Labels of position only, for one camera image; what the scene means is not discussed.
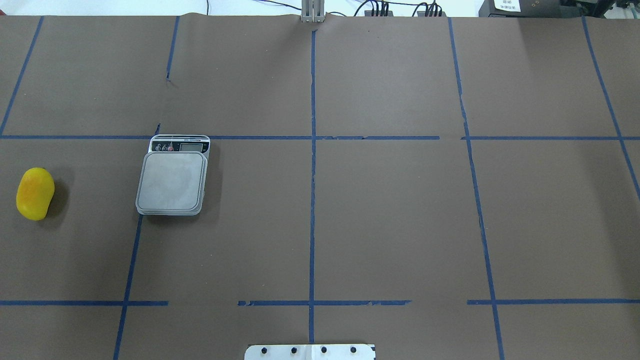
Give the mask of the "yellow mango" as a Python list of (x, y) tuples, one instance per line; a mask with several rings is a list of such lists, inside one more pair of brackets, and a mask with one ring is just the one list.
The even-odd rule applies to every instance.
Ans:
[(16, 209), (28, 220), (46, 218), (55, 193), (53, 176), (42, 167), (33, 167), (23, 174), (16, 192)]

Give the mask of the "silver electronic kitchen scale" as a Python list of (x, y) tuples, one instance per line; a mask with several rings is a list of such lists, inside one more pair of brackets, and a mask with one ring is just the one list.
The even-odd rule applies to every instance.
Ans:
[(210, 145), (210, 137), (199, 134), (151, 137), (135, 196), (138, 214), (198, 215), (204, 202)]

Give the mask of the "orange black usb hub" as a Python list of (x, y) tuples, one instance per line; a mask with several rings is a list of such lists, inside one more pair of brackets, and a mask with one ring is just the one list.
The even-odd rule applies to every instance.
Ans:
[(369, 1), (371, 9), (363, 10), (362, 13), (368, 18), (388, 18), (393, 16), (390, 10), (390, 3), (386, 1)]
[(432, 0), (430, 3), (421, 2), (416, 5), (412, 16), (418, 18), (443, 18), (446, 14), (441, 5), (436, 0)]

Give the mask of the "white mounting plate with bolts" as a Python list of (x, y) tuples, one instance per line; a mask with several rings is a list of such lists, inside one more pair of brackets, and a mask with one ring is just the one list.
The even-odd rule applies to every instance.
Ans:
[(254, 344), (245, 360), (375, 360), (374, 344)]

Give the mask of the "black desktop computer box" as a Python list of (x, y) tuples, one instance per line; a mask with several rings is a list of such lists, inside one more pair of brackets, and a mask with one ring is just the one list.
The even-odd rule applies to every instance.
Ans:
[(480, 18), (580, 18), (580, 9), (567, 0), (485, 0)]

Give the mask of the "aluminium frame post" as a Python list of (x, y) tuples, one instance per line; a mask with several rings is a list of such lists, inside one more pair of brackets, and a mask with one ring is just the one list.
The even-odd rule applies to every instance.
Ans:
[(326, 19), (324, 0), (302, 0), (301, 1), (301, 22), (302, 23), (324, 23)]

